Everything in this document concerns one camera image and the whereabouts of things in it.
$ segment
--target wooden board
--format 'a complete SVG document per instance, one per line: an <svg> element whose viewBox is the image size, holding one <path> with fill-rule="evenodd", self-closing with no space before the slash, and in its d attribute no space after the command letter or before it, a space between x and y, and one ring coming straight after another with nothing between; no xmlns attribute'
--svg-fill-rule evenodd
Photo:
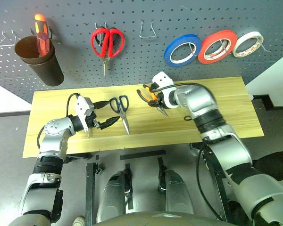
<svg viewBox="0 0 283 226"><path fill-rule="evenodd" d="M221 114L241 138L264 135L241 77L184 82L197 82L207 86L215 95ZM91 138L88 138L88 133L80 131L70 137L68 154L201 141L194 122L183 120L183 117L188 115L186 109L166 109L169 115L167 118L156 108L151 108L142 101L136 93L137 89L142 89L142 85L35 92L23 157L37 156L36 139L40 128L52 119L65 117L68 96L76 92L89 97L93 102L127 95L130 106L126 115L130 135L127 135L121 120L104 130L91 129ZM76 115L74 106L75 97L70 101L69 113ZM117 116L109 105L96 110L95 113L97 120L101 122Z"/></svg>

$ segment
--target red scissors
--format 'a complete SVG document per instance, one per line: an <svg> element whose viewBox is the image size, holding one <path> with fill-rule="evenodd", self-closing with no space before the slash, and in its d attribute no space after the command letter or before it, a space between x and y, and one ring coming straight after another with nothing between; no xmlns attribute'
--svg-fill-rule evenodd
<svg viewBox="0 0 283 226"><path fill-rule="evenodd" d="M100 42L101 42L100 53L94 47L94 40L96 40L96 42L98 43L98 39L97 39L98 34L103 35L103 40L100 40ZM114 34L116 34L118 37L113 40ZM118 41L119 37L121 39L121 44L120 44L119 48L115 52L113 52L113 46ZM107 28L104 28L104 27L99 27L98 29L96 29L92 33L92 35L90 37L90 44L91 44L93 51L99 57L101 57L102 60L103 60L103 74L104 74L104 77L105 77L105 74L108 71L108 61L109 61L110 58L115 57L117 54L120 53L120 51L122 50L122 48L124 47L124 44L125 44L125 37L116 28L107 29Z"/></svg>

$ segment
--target red tape roll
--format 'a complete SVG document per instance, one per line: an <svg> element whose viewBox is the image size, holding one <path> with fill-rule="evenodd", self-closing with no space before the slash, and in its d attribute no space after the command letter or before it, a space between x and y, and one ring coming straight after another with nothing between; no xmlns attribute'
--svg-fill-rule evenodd
<svg viewBox="0 0 283 226"><path fill-rule="evenodd" d="M238 37L236 33L230 30L219 31L214 34L211 34L202 41L202 48L200 53L198 54L198 60L202 64L207 65L225 58L235 47L237 39ZM206 51L215 42L220 42L220 48L214 53L205 55Z"/></svg>

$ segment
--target metal hook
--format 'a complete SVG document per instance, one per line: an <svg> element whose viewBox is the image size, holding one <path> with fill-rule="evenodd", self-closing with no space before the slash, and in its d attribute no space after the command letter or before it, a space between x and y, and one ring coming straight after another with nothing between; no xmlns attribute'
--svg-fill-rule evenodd
<svg viewBox="0 0 283 226"><path fill-rule="evenodd" d="M152 29L152 31L154 33L154 36L141 36L141 34L142 34L142 27L143 27L143 20L141 20L140 38L155 38L156 37L155 31L153 29L153 19L151 19L151 29Z"/></svg>
<svg viewBox="0 0 283 226"><path fill-rule="evenodd" d="M34 31L32 30L31 27L29 28L29 30L30 30L30 33L31 33L33 36L36 35L36 34L34 33ZM48 37L49 37L49 39L52 39L53 31L52 31L52 29L51 29L50 26L48 26L48 30L50 31L50 32L48 32Z"/></svg>
<svg viewBox="0 0 283 226"><path fill-rule="evenodd" d="M99 27L98 27L98 24L97 23L95 23L95 29L98 29Z"/></svg>
<svg viewBox="0 0 283 226"><path fill-rule="evenodd" d="M194 53L193 53L193 49L192 49L192 46L191 46L191 44L189 43L189 46L190 46L190 49L191 49L191 51L192 51L192 57L194 56Z"/></svg>
<svg viewBox="0 0 283 226"><path fill-rule="evenodd" d="M223 50L224 50L226 53L228 53L227 50L226 50L226 48L225 48L225 46L223 45L223 42L222 42L221 40L219 40L219 41L221 42L221 45L222 45Z"/></svg>
<svg viewBox="0 0 283 226"><path fill-rule="evenodd" d="M264 49L265 52L271 52L271 50L267 50L264 45L262 44L262 42L260 41L260 39L258 39L258 37L256 37L256 39L258 40L258 42L260 43L260 45L262 46L262 48Z"/></svg>
<svg viewBox="0 0 283 226"><path fill-rule="evenodd" d="M13 30L11 30L11 32L12 32L12 34L13 34L14 37L15 37L14 43L13 43L13 44L9 44L9 45L1 45L1 43L4 42L4 40L6 39L6 36L5 36L4 31L2 31L2 35L3 35L4 38L3 38L3 39L1 40L1 42L0 42L0 47L14 46L14 45L16 44L17 36L15 35L15 33L14 33Z"/></svg>
<svg viewBox="0 0 283 226"><path fill-rule="evenodd" d="M97 23L95 23L95 29L98 29L98 28L99 28L99 27L98 27ZM102 34L100 33L100 42L99 42L99 46L101 46L101 44L102 44Z"/></svg>

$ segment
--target tape roll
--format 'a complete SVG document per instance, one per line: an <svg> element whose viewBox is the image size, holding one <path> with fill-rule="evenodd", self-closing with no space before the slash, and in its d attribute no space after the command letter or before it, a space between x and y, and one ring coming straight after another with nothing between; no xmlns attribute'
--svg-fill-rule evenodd
<svg viewBox="0 0 283 226"><path fill-rule="evenodd" d="M206 51L215 43L222 45L214 53L205 55ZM234 48L237 42L237 35L230 30L216 32L202 41L202 49L198 55L198 60L203 64L212 64L225 58Z"/></svg>
<svg viewBox="0 0 283 226"><path fill-rule="evenodd" d="M247 41L248 39L257 39L256 43L254 45L252 45L250 48L248 48L247 50L245 51L242 51L242 52L236 52L238 47L244 43L245 41ZM240 37L238 40L237 40L237 43L233 49L233 55L235 57L246 57L247 55L255 52L260 46L261 44L263 43L263 36L259 33L259 32L250 32L250 33L247 33L245 35L243 35L242 37Z"/></svg>
<svg viewBox="0 0 283 226"><path fill-rule="evenodd" d="M181 60L173 60L172 54L174 51L184 44L190 44L191 53ZM201 39L195 34L186 34L175 39L168 45L164 53L165 62L171 67L180 67L188 64L199 54L201 50Z"/></svg>

